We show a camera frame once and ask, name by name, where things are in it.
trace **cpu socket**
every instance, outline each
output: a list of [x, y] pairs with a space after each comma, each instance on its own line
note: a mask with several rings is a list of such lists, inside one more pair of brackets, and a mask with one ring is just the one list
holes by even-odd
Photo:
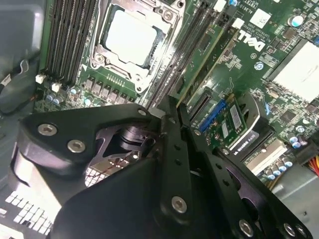
[[185, 0], [110, 0], [91, 57], [91, 67], [105, 67], [146, 90], [182, 26]]

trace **motherboard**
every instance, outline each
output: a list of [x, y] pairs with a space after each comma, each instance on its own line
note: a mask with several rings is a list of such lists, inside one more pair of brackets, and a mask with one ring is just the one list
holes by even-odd
[[262, 180], [313, 143], [318, 0], [48, 0], [45, 16], [36, 112], [171, 95]]

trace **label sticker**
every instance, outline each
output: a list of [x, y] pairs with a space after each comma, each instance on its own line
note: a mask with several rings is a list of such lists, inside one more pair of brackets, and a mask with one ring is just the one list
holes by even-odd
[[263, 29], [263, 27], [266, 25], [268, 20], [270, 19], [271, 15], [268, 13], [262, 11], [260, 8], [256, 10], [255, 14], [250, 19], [250, 22], [254, 24], [255, 26], [258, 26], [259, 28]]
[[228, 129], [227, 129], [227, 125], [225, 121], [223, 121], [223, 124], [221, 125], [221, 129], [223, 130], [224, 138], [226, 138], [229, 135], [229, 133], [228, 133]]
[[239, 118], [236, 105], [233, 105], [232, 108], [230, 108], [230, 114], [231, 114], [231, 117], [233, 118], [235, 129], [238, 129], [239, 126], [241, 126], [241, 120]]

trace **red wire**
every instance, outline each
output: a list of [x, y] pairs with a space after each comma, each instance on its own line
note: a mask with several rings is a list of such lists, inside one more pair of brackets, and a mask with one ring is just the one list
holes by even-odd
[[317, 166], [316, 160], [315, 159], [310, 160], [310, 164], [315, 169], [315, 172], [316, 172], [317, 176], [319, 177], [319, 168]]

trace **blue pcie slot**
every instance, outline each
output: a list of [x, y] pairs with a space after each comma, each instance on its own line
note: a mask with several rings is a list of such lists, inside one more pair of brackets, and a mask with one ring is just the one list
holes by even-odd
[[215, 108], [209, 113], [207, 118], [204, 120], [204, 122], [200, 125], [199, 131], [205, 132], [207, 128], [210, 126], [210, 124], [216, 119], [219, 112], [221, 112], [226, 107], [226, 101], [224, 99], [220, 100], [218, 104], [215, 106]]

